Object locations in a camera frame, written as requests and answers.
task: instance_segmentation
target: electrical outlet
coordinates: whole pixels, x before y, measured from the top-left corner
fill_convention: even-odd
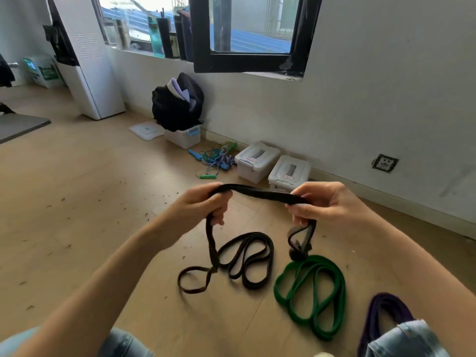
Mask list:
[[[391,156],[379,154],[377,159],[375,159],[372,163],[372,168],[390,173],[393,168],[395,168],[396,163],[398,163],[398,161],[399,159],[397,158],[392,158]]]

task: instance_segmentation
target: white storage box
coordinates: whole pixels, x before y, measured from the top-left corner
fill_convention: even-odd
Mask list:
[[[282,155],[268,177],[269,187],[290,193],[306,183],[310,172],[311,164],[308,161]]]
[[[273,168],[279,156],[278,148],[254,143],[235,156],[238,175],[252,183],[259,183]]]
[[[200,125],[187,130],[165,130],[165,138],[183,149],[188,149],[200,142]]]

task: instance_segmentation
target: white box lid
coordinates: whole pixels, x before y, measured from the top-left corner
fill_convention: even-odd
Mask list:
[[[311,164],[308,161],[282,155],[271,171],[268,181],[294,189],[309,179]]]
[[[272,163],[280,154],[278,148],[268,147],[263,143],[256,142],[242,150],[235,156],[235,162],[239,164],[247,164],[252,167],[254,171],[261,171]]]

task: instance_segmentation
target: black window frame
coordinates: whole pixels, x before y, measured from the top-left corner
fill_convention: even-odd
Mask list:
[[[304,76],[312,38],[322,0],[299,0],[289,54],[230,52],[229,37],[215,42],[223,52],[210,49],[210,11],[208,0],[189,0],[192,23],[194,71],[196,73],[276,72]],[[231,19],[231,0],[213,0],[214,23]]]

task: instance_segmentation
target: purple resistance band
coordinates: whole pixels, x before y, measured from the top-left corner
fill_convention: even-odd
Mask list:
[[[367,345],[382,336],[379,323],[379,314],[382,309],[397,324],[414,320],[408,307],[397,296],[385,292],[376,294],[370,301],[364,332],[357,348],[357,357],[365,356]]]

